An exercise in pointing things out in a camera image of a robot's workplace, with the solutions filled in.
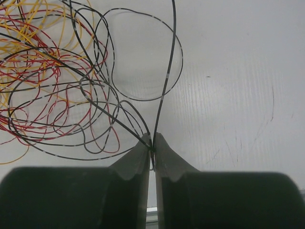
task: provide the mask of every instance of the black wire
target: black wire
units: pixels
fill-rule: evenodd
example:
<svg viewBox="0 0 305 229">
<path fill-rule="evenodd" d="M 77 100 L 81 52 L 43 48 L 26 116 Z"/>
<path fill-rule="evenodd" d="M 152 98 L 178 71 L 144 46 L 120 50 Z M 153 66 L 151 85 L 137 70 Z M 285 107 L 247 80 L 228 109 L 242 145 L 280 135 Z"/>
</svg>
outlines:
<svg viewBox="0 0 305 229">
<path fill-rule="evenodd" d="M 154 17 L 153 15 L 150 15 L 150 14 L 147 14 L 147 13 L 143 13 L 143 12 L 134 11 L 134 10 L 127 9 L 127 8 L 113 8 L 113 9 L 110 9 L 109 11 L 107 11 L 106 13 L 101 14 L 97 10 L 91 8 L 90 6 L 87 6 L 87 5 L 84 5 L 84 4 L 72 1 L 72 0 L 60 0 L 60 1 L 63 4 L 65 4 L 65 6 L 67 6 L 69 8 L 69 10 L 70 10 L 70 16 L 69 15 L 65 15 L 65 17 L 71 20 L 71 24 L 72 24 L 72 27 L 74 29 L 75 37 L 78 40 L 78 44 L 80 45 L 83 53 L 86 56 L 86 58 L 83 58 L 83 59 L 87 63 L 89 63 L 90 68 L 87 69 L 86 72 L 82 72 L 82 70 L 79 70 L 77 67 L 74 68 L 71 65 L 66 64 L 66 62 L 63 62 L 60 59 L 52 56 L 47 51 L 49 51 L 49 50 L 58 50 L 58 51 L 62 50 L 62 51 L 65 51 L 67 53 L 71 53 L 71 54 L 73 54 L 75 56 L 80 56 L 80 55 L 78 55 L 75 52 L 72 52 L 72 51 L 69 51 L 69 50 L 66 50 L 66 49 L 61 49 L 60 47 L 36 47 L 36 46 L 33 46 L 33 45 L 31 45 L 31 44 L 29 44 L 27 42 L 23 42 L 20 39 L 14 38 L 14 37 L 9 36 L 9 35 L 4 34 L 4 33 L 0 33 L 0 35 L 2 35 L 2 36 L 7 37 L 8 39 L 11 39 L 11 40 L 14 40 L 14 41 L 22 42 L 24 45 L 26 45 L 28 47 L 26 49 L 20 50 L 20 51 L 18 51 L 16 53 L 12 53 L 12 54 L 6 56 L 5 58 L 2 59 L 2 61 L 0 61 L 0 64 L 2 62 L 6 61 L 6 60 L 9 60 L 14 55 L 20 54 L 22 52 L 26 52 L 27 58 L 28 58 L 28 53 L 31 52 L 32 50 L 36 50 L 36 51 L 39 51 L 40 53 L 42 53 L 43 55 L 46 55 L 49 58 L 53 59 L 57 63 L 56 70 L 53 67 L 47 67 L 47 68 L 44 68 L 44 69 L 40 69 L 40 72 L 45 72 L 47 70 L 52 70 L 54 72 L 54 74 L 55 74 L 55 71 L 60 71 L 61 68 L 63 68 L 63 69 L 67 68 L 67 69 L 70 69 L 71 71 L 73 71 L 74 73 L 76 73 L 77 75 L 80 76 L 80 80 L 79 81 L 67 82 L 67 83 L 54 83 L 54 84 L 50 84 L 50 85 L 40 85 L 38 87 L 20 88 L 20 86 L 23 85 L 24 82 L 29 80 L 31 77 L 35 77 L 35 75 L 37 74 L 37 72 L 34 72 L 34 73 L 26 76 L 26 75 L 24 75 L 26 72 L 22 73 L 19 76 L 18 80 L 13 80 L 13 81 L 5 82 L 4 83 L 4 84 L 8 84 L 8 85 L 10 85 L 12 83 L 16 83 L 17 85 L 15 85 L 12 90 L 10 90 L 10 91 L 3 90 L 3 89 L 0 90 L 0 95 L 2 93 L 9 93 L 9 99 L 8 99 L 8 105 L 9 105 L 9 108 L 8 108 L 8 117 L 1 115 L 1 111 L 0 111 L 0 117 L 1 118 L 5 118 L 5 119 L 8 120 L 8 128 L 9 128 L 9 130 L 10 130 L 10 132 L 12 134 L 14 136 L 19 137 L 20 139 L 22 139 L 28 145 L 30 145 L 30 146 L 32 146 L 32 147 L 34 147 L 34 148 L 36 148 L 36 149 L 38 149 L 38 150 L 48 154 L 48 155 L 57 156 L 57 157 L 60 157 L 60 158 L 65 158 L 65 159 L 83 160 L 83 161 L 101 160 L 101 159 L 110 158 L 110 157 L 121 155 L 121 154 L 123 154 L 125 152 L 128 152 L 131 148 L 128 149 L 128 150 L 125 150 L 125 151 L 123 151 L 121 153 L 117 153 L 117 154 L 111 155 L 111 156 L 100 157 L 100 158 L 95 158 L 95 159 L 84 159 L 84 158 L 74 158 L 74 157 L 60 156 L 60 155 L 57 155 L 57 154 L 54 154 L 54 153 L 47 152 L 47 151 L 39 148 L 37 145 L 65 146 L 65 147 L 83 146 L 88 153 L 90 153 L 90 154 L 99 154 L 99 153 L 101 153 L 105 149 L 105 147 L 107 145 L 107 142 L 108 142 L 108 139 L 109 139 L 109 135 L 110 135 L 110 132 L 112 130 L 112 126 L 115 123 L 117 123 L 120 126 L 122 126 L 124 129 L 126 129 L 134 137 L 136 137 L 139 141 L 141 141 L 144 145 L 146 145 L 148 147 L 148 149 L 151 152 L 152 166 L 153 166 L 153 169 L 154 169 L 155 137 L 156 137 L 156 132 L 157 132 L 157 128 L 158 128 L 158 123 L 159 123 L 159 118 L 160 118 L 160 114 L 161 114 L 161 109 L 162 109 L 162 105 L 163 105 L 164 96 L 167 95 L 175 87 L 175 85 L 177 84 L 178 80 L 180 79 L 180 76 L 181 76 L 182 70 L 183 70 L 183 49 L 182 49 L 181 42 L 180 42 L 179 38 L 176 35 L 176 8 L 175 8 L 175 1 L 172 0 L 172 5 L 173 5 L 173 29 L 168 24 L 166 24 L 164 21 L 162 21 L 161 19 L 159 19 L 157 17 Z M 5 2 L 6 2 L 6 0 L 0 1 L 0 5 L 5 3 Z M 79 9 L 75 9 L 73 7 L 73 4 L 79 5 L 81 7 Z M 25 18 L 22 15 L 22 9 L 20 7 L 18 7 L 18 10 L 19 10 L 19 13 L 20 13 L 20 18 L 18 18 L 17 20 L 24 21 Z M 115 10 L 125 10 L 125 11 L 128 11 L 128 12 L 133 12 L 133 13 L 137 13 L 137 14 L 140 14 L 140 15 L 152 17 L 152 18 L 160 21 L 161 23 L 163 23 L 168 29 L 170 29 L 172 31 L 172 33 L 173 33 L 172 49 L 171 49 L 170 60 L 169 60 L 169 64 L 168 64 L 168 70 L 167 70 L 167 74 L 166 74 L 166 78 L 165 78 L 165 82 L 164 82 L 164 86 L 163 86 L 163 92 L 162 92 L 161 96 L 159 96 L 157 98 L 152 98 L 152 99 L 140 100 L 140 99 L 132 98 L 130 96 L 125 95 L 124 93 L 122 93 L 116 87 L 116 85 L 114 83 L 114 80 L 113 80 L 113 73 L 114 73 L 114 67 L 115 67 L 115 48 L 114 48 L 114 44 L 113 44 L 113 40 L 112 40 L 112 36 L 111 36 L 110 30 L 109 30 L 109 25 L 108 25 L 108 22 L 107 22 L 107 20 L 105 18 L 105 16 L 108 13 L 110 13 L 111 11 L 115 11 Z M 98 20 L 97 26 L 95 28 L 93 28 L 93 26 L 89 23 L 88 19 L 83 15 L 83 13 L 82 13 L 83 11 L 90 11 L 92 13 L 96 13 L 97 15 L 99 15 L 99 20 Z M 62 15 L 54 13 L 54 14 L 48 14 L 46 16 L 47 17 L 52 17 L 52 16 L 60 16 L 61 17 Z M 77 17 L 80 17 L 83 20 L 83 22 L 80 23 L 79 25 L 82 26 L 86 31 L 90 31 L 90 33 L 92 34 L 94 60 L 92 60 L 90 58 L 89 54 L 86 51 L 86 48 L 84 47 L 84 45 L 82 43 L 82 40 L 81 40 L 81 38 L 80 38 L 80 36 L 78 34 L 78 31 L 77 31 L 77 28 L 76 28 L 76 24 L 78 24 L 78 21 L 76 19 Z M 42 18 L 43 17 L 36 17 L 36 18 L 33 18 L 33 20 L 39 20 L 39 19 L 42 19 Z M 100 45 L 98 37 L 97 37 L 97 32 L 98 32 L 98 28 L 100 27 L 100 24 L 103 24 L 105 26 L 105 28 L 106 28 L 106 31 L 107 31 L 107 40 L 106 40 L 106 44 L 105 45 Z M 178 75 L 176 81 L 174 82 L 173 86 L 169 90 L 166 90 L 167 84 L 168 84 L 168 78 L 169 78 L 170 72 L 171 72 L 171 66 L 172 66 L 172 62 L 173 62 L 173 54 L 174 54 L 174 48 L 175 48 L 175 41 L 176 40 L 178 41 L 179 46 L 180 46 L 181 57 L 182 57 L 182 64 L 181 64 L 179 75 Z M 112 55 L 113 55 L 113 61 L 112 61 L 112 64 L 111 64 L 112 68 L 111 68 L 110 71 L 109 71 L 109 66 L 107 65 L 107 62 L 104 61 L 104 59 L 105 59 L 105 57 L 107 55 L 107 49 L 108 49 L 109 44 L 110 44 L 110 46 L 112 48 Z M 92 72 L 95 72 L 95 74 L 98 75 L 100 77 L 100 79 L 98 79 L 98 78 L 97 79 L 93 79 L 93 78 L 91 79 L 89 77 L 89 75 Z M 59 86 L 64 86 L 64 85 L 66 85 L 66 88 L 64 88 L 62 90 L 58 89 Z M 95 99 L 93 99 L 93 97 L 90 98 L 86 94 L 86 92 L 84 90 L 84 86 L 90 86 L 93 89 L 93 92 L 94 92 L 93 95 L 96 97 Z M 29 101 L 27 101 L 25 103 L 22 103 L 22 104 L 20 104 L 20 105 L 18 105 L 16 107 L 10 107 L 10 104 L 11 104 L 11 101 L 12 101 L 12 97 L 17 92 L 24 92 L 24 91 L 34 90 L 34 89 L 40 90 L 42 88 L 48 88 L 48 87 L 56 87 L 58 90 L 56 90 L 55 92 L 52 92 L 52 93 L 48 93 L 48 95 L 40 96 L 40 97 L 37 97 L 35 99 L 29 100 Z M 57 125 L 56 122 L 60 120 L 60 118 L 64 115 L 66 110 L 63 110 L 63 111 L 59 112 L 54 117 L 53 121 L 48 121 L 50 123 L 42 123 L 42 122 L 38 122 L 38 121 L 29 121 L 29 120 L 15 118 L 15 114 L 14 113 L 17 110 L 19 110 L 20 108 L 22 108 L 23 106 L 27 106 L 28 104 L 31 104 L 31 103 L 39 100 L 39 99 L 48 98 L 48 97 L 51 98 L 51 96 L 53 96 L 53 95 L 57 95 L 60 92 L 64 92 L 65 90 L 69 90 L 69 89 L 72 89 L 72 88 L 79 89 L 81 91 L 82 95 L 87 99 L 87 102 L 83 102 L 81 104 L 71 105 L 71 106 L 69 106 L 66 109 L 67 111 L 69 111 L 69 109 L 71 109 L 73 107 L 76 107 L 76 106 L 79 106 L 79 105 L 83 105 L 83 104 L 89 104 L 90 105 L 90 110 L 91 110 L 91 107 L 94 108 L 92 115 L 91 115 L 91 112 L 90 112 L 90 120 L 87 123 L 85 123 L 83 126 L 80 125 L 80 124 Z M 98 91 L 101 91 L 101 89 L 103 90 L 103 88 L 105 88 L 107 90 L 106 102 L 100 101 L 99 98 L 98 98 Z M 144 118 L 139 113 L 139 111 L 129 101 L 127 101 L 127 100 L 120 100 L 119 96 L 118 96 L 118 93 L 120 93 L 124 97 L 129 98 L 130 100 L 134 100 L 134 101 L 153 101 L 153 100 L 156 100 L 156 99 L 161 99 L 160 100 L 160 104 L 159 104 L 157 119 L 156 119 L 156 123 L 155 123 L 154 133 L 153 133 L 153 141 L 151 139 L 151 133 L 149 131 L 149 128 L 148 128 Z M 115 99 L 115 101 L 116 101 L 115 103 L 109 102 L 109 98 L 111 96 L 113 96 L 113 98 Z M 141 139 L 141 136 L 139 135 L 139 132 L 137 131 L 137 128 L 139 128 L 140 131 L 141 131 L 141 134 L 143 135 L 143 130 L 141 128 L 140 123 L 137 121 L 135 116 L 131 114 L 130 111 L 126 110 L 126 108 L 123 107 L 122 104 L 127 104 L 137 114 L 137 116 L 140 118 L 142 124 L 144 125 L 144 128 L 145 128 L 146 132 L 148 133 L 149 144 L 145 143 Z M 106 107 L 108 105 L 115 106 L 112 114 L 109 113 L 106 110 Z M 122 121 L 120 121 L 118 119 L 118 115 L 119 115 L 120 110 L 123 111 L 124 116 L 127 118 L 128 123 L 131 126 L 131 129 L 127 125 L 125 125 Z M 101 117 L 102 114 L 107 115 L 110 118 L 110 120 L 111 120 L 110 121 L 110 126 L 103 133 L 99 134 L 98 136 L 96 136 L 96 137 L 92 136 L 93 137 L 92 140 L 86 140 L 85 130 L 90 128 L 91 125 L 93 123 L 95 123 Z M 71 133 L 66 134 L 66 136 L 71 136 L 71 135 L 75 135 L 75 134 L 78 134 L 78 133 L 82 134 L 83 143 L 75 144 L 75 145 L 61 145 L 61 144 L 55 144 L 55 143 L 48 143 L 48 142 L 45 142 L 45 141 L 50 139 L 50 137 L 49 138 L 45 137 L 45 135 L 37 137 L 37 136 L 29 136 L 29 135 L 23 134 L 22 130 L 18 130 L 18 128 L 16 127 L 16 123 L 17 122 L 26 122 L 26 123 L 29 123 L 29 124 L 43 125 L 43 126 L 46 126 L 47 128 L 50 127 L 50 128 L 52 128 L 54 130 L 54 132 L 58 135 L 58 137 L 62 137 L 63 135 L 65 135 L 65 134 L 61 134 L 59 132 L 58 128 L 69 128 L 69 127 L 72 127 L 72 128 L 74 128 L 73 131 L 71 131 Z M 87 148 L 87 145 L 89 143 L 93 143 L 93 142 L 96 143 L 96 140 L 100 139 L 101 137 L 103 137 L 105 135 L 107 135 L 107 136 L 106 136 L 106 139 L 104 140 L 103 147 L 99 147 L 100 151 L 92 152 L 91 150 L 89 150 Z"/>
</svg>

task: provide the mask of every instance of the scratch mark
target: scratch mark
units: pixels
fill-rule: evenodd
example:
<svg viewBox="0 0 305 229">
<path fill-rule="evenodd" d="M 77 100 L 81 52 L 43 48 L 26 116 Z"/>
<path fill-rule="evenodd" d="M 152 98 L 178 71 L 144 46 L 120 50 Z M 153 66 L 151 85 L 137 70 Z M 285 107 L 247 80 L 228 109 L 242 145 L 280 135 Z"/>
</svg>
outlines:
<svg viewBox="0 0 305 229">
<path fill-rule="evenodd" d="M 273 115 L 274 115 L 274 112 L 275 112 L 275 96 L 274 96 L 274 94 L 275 94 L 275 92 L 274 92 L 274 89 L 273 89 L 273 86 L 272 86 L 273 107 L 272 107 L 272 118 L 271 118 L 270 122 L 272 122 Z"/>
<path fill-rule="evenodd" d="M 217 156 L 217 154 L 219 153 L 219 151 L 220 151 L 220 149 L 217 151 L 217 153 L 213 156 L 213 158 L 211 159 L 211 160 L 209 160 L 207 163 L 205 163 L 206 165 L 207 164 L 209 164 L 211 161 L 213 161 L 215 158 L 216 158 L 216 156 Z"/>
<path fill-rule="evenodd" d="M 266 129 L 266 127 L 267 127 L 268 124 L 269 124 L 269 121 L 266 123 L 266 125 L 264 126 L 264 128 L 262 129 L 261 132 L 260 132 L 260 130 L 261 130 L 262 125 L 261 125 L 261 127 L 259 128 L 259 130 L 258 130 L 258 132 L 257 132 L 257 136 L 256 136 L 256 138 L 254 139 L 253 145 L 252 145 L 252 147 L 251 147 L 251 149 L 250 149 L 250 151 L 249 151 L 249 154 L 252 153 L 253 148 L 254 148 L 254 145 L 255 145 L 257 139 L 264 133 L 264 131 L 265 131 L 265 129 Z"/>
<path fill-rule="evenodd" d="M 235 149 L 237 150 L 237 132 L 235 130 Z"/>
<path fill-rule="evenodd" d="M 264 125 L 264 122 L 261 123 L 261 125 L 260 125 L 260 127 L 259 127 L 259 129 L 258 129 L 258 131 L 257 131 L 257 134 L 256 134 L 256 137 L 255 137 L 255 139 L 254 139 L 254 143 L 253 143 L 253 144 L 255 144 L 255 142 L 257 141 L 257 139 L 258 139 L 259 136 L 261 135 L 261 129 L 262 129 L 263 125 Z"/>
<path fill-rule="evenodd" d="M 233 165 L 234 165 L 234 167 L 235 167 L 235 163 L 234 163 L 234 160 L 233 160 L 233 157 L 232 157 L 232 153 L 231 153 L 231 150 L 230 150 L 229 144 L 228 144 L 227 140 L 226 140 L 225 142 L 227 143 L 227 147 L 228 147 L 228 150 L 229 150 L 229 153 L 230 153 L 230 157 L 231 157 L 231 159 L 232 159 L 232 163 L 233 163 Z"/>
<path fill-rule="evenodd" d="M 242 143 L 242 139 L 240 139 L 240 153 L 242 152 L 243 149 L 243 143 Z"/>
</svg>

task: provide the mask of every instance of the tangled wire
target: tangled wire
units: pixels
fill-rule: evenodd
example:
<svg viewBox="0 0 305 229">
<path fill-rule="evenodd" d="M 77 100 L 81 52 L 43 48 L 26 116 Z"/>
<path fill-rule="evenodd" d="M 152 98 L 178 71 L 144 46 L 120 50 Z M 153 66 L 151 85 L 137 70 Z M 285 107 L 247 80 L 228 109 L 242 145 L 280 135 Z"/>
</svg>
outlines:
<svg viewBox="0 0 305 229">
<path fill-rule="evenodd" d="M 153 99 L 139 100 L 121 92 L 113 80 L 115 48 L 106 16 L 112 11 L 130 11 L 152 17 L 173 33 L 172 51 L 163 93 Z M 0 130 L 10 138 L 0 145 L 19 141 L 43 153 L 73 160 L 102 160 L 117 156 L 121 150 L 116 129 L 124 128 L 152 152 L 154 142 L 146 144 L 141 136 L 148 126 L 130 102 L 160 99 L 155 125 L 157 131 L 164 96 L 173 61 L 176 36 L 175 4 L 173 29 L 146 13 L 115 8 L 104 14 L 72 0 L 48 3 L 46 0 L 2 0 L 0 2 Z M 106 39 L 97 34 L 106 29 Z M 55 146 L 82 146 L 95 157 L 58 153 Z"/>
</svg>

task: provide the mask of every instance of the wire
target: wire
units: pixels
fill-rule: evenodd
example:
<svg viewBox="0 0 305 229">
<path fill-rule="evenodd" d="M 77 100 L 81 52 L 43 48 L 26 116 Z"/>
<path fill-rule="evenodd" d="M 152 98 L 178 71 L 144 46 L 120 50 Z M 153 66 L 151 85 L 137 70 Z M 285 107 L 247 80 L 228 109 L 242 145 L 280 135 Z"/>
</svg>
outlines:
<svg viewBox="0 0 305 229">
<path fill-rule="evenodd" d="M 154 168 L 155 136 L 163 100 L 175 87 L 183 70 L 174 0 L 172 3 L 173 29 L 153 15 L 127 8 L 114 8 L 101 14 L 89 1 L 87 4 L 72 0 L 57 3 L 46 0 L 0 1 L 0 130 L 12 136 L 0 145 L 18 140 L 27 147 L 22 156 L 0 165 L 21 159 L 30 146 L 48 155 L 73 160 L 93 161 L 118 156 L 132 148 L 121 149 L 122 137 L 117 129 L 123 128 L 147 146 Z M 173 33 L 163 92 L 157 98 L 132 98 L 114 83 L 116 55 L 106 16 L 116 10 L 152 17 Z M 61 29 L 52 32 L 54 26 Z M 97 35 L 100 31 L 107 34 L 103 41 Z M 166 90 L 176 40 L 182 64 L 173 86 Z M 131 101 L 161 99 L 153 141 L 140 112 L 130 101 L 121 100 L 119 94 Z M 84 112 L 79 116 L 80 107 Z M 149 136 L 148 144 L 141 139 L 144 129 Z M 115 139 L 116 147 L 113 147 L 113 141 L 109 144 L 110 138 Z M 51 152 L 49 146 L 53 149 L 56 146 L 82 146 L 88 155 L 97 157 L 84 158 L 64 151 L 60 154 L 60 150 Z"/>
</svg>

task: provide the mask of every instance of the white surface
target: white surface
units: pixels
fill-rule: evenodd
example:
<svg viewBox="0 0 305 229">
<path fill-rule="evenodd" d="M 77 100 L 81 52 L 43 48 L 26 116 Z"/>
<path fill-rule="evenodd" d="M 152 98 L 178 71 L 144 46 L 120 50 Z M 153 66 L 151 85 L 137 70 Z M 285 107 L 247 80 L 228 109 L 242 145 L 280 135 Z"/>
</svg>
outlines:
<svg viewBox="0 0 305 229">
<path fill-rule="evenodd" d="M 170 0 L 96 0 L 92 5 L 101 12 L 127 7 L 170 25 L 173 21 Z M 200 170 L 279 171 L 305 188 L 305 1 L 177 0 L 176 6 L 185 66 L 164 100 L 158 132 Z M 107 19 L 120 56 L 118 84 L 130 94 L 154 97 L 166 77 L 171 33 L 131 13 Z M 179 63 L 177 54 L 171 77 Z M 122 81 L 125 76 L 131 80 Z M 132 80 L 139 86 L 129 84 Z M 133 104 L 153 130 L 158 101 Z M 24 165 L 106 166 L 115 160 L 67 161 L 32 150 L 1 166 L 0 176 Z M 156 206 L 153 180 L 148 206 Z"/>
</svg>

